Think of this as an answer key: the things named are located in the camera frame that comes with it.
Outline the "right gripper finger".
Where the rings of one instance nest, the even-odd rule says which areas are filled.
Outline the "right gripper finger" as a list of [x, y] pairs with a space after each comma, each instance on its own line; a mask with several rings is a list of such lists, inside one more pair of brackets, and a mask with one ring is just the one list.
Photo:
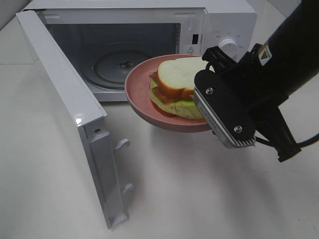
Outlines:
[[213, 73], [218, 75], [237, 73], [238, 71], [238, 64], [218, 46], [208, 48], [203, 54], [202, 60], [207, 61], [207, 64], [201, 72], [209, 72], [210, 67], [213, 68]]
[[256, 130], [264, 137], [256, 137], [256, 141], [273, 147], [278, 153], [279, 162], [284, 162], [301, 151], [279, 108], [255, 111], [254, 122]]

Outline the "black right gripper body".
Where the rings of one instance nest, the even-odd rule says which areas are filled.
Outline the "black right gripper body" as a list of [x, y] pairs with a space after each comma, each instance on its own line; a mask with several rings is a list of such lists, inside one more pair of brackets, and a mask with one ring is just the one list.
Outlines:
[[219, 61], [220, 82], [227, 90], [223, 100], [228, 108], [219, 112], [227, 128], [283, 129], [286, 122], [279, 105], [287, 99], [287, 58], [282, 51], [247, 52], [236, 63], [224, 52]]

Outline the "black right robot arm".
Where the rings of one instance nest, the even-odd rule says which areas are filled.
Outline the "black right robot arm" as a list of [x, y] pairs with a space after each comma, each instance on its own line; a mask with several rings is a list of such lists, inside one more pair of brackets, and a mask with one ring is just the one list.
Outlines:
[[279, 106], [319, 73], [319, 3], [304, 0], [264, 44], [239, 62], [218, 46], [205, 51], [206, 68], [194, 79], [195, 105], [228, 148], [256, 142], [286, 161], [317, 135], [296, 142]]

